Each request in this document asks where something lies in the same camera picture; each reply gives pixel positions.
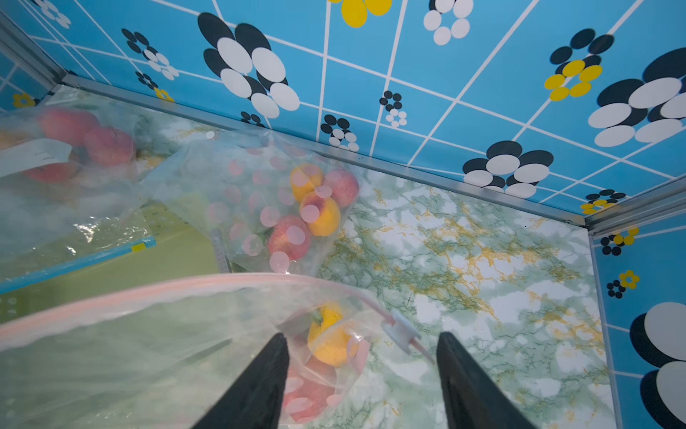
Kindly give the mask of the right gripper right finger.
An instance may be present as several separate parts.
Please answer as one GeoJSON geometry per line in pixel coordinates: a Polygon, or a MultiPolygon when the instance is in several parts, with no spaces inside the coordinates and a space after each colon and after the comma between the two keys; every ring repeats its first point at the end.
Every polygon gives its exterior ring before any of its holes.
{"type": "Polygon", "coordinates": [[[436,362],[448,428],[532,428],[450,332],[439,335],[436,362]]]}

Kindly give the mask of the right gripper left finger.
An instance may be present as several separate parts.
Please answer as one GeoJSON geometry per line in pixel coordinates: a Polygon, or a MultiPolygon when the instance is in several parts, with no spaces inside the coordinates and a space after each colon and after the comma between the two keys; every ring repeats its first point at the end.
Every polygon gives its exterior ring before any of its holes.
{"type": "Polygon", "coordinates": [[[278,427],[288,373],[288,343],[279,332],[194,427],[278,427]]]}

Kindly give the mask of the pale green plastic basket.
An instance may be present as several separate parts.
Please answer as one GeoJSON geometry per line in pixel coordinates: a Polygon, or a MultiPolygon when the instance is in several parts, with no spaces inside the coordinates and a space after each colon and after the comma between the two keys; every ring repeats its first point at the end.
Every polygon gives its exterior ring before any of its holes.
{"type": "Polygon", "coordinates": [[[1,322],[77,300],[173,279],[221,273],[209,239],[160,203],[142,210],[154,241],[121,256],[9,291],[1,296],[1,322]]]}

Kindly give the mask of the pink red peach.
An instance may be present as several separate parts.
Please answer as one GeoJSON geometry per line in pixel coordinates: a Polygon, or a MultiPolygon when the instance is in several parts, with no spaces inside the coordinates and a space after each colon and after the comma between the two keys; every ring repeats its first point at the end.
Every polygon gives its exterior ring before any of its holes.
{"type": "Polygon", "coordinates": [[[102,166],[119,166],[134,159],[132,136],[114,127],[96,127],[83,140],[90,159],[102,166]]]}

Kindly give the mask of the clear zip-top bag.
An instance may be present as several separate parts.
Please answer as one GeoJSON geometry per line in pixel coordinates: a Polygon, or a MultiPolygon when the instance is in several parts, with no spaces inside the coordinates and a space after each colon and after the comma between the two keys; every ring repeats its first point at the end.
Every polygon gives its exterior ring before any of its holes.
{"type": "Polygon", "coordinates": [[[104,98],[53,100],[1,117],[1,290],[5,293],[146,247],[142,157],[151,112],[104,98]],[[134,159],[93,162],[87,132],[132,136],[134,159]]]}

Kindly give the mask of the pink peach front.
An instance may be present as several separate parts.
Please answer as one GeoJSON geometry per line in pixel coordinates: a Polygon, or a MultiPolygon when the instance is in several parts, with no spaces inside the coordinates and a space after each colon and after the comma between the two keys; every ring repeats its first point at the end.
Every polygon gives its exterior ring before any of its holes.
{"type": "Polygon", "coordinates": [[[289,369],[282,401],[282,416],[295,423],[313,421],[328,407],[337,384],[333,366],[311,357],[305,366],[289,369]]]}

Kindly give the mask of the pink peach centre back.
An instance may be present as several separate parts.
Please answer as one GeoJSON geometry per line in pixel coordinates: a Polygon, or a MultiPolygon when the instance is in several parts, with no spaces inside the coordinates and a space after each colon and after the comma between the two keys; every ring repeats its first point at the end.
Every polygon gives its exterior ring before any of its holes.
{"type": "Polygon", "coordinates": [[[273,227],[268,250],[285,253],[291,261],[302,259],[311,247],[311,233],[299,216],[284,216],[273,227]]]}

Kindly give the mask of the plain yellow peach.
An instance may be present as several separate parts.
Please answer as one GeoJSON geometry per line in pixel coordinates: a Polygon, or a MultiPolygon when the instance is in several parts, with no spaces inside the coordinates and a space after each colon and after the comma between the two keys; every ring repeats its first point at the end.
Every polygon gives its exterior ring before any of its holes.
{"type": "Polygon", "coordinates": [[[292,170],[289,180],[294,198],[300,203],[307,194],[323,185],[324,173],[314,164],[301,164],[292,170]]]}

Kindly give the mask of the pink peach right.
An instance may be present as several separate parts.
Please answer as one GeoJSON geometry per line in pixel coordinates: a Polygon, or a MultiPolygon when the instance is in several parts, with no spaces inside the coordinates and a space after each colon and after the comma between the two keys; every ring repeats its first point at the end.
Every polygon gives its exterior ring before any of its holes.
{"type": "Polygon", "coordinates": [[[340,208],[349,207],[357,200],[360,185],[355,175],[348,170],[337,169],[328,172],[324,184],[332,189],[332,199],[340,208]]]}

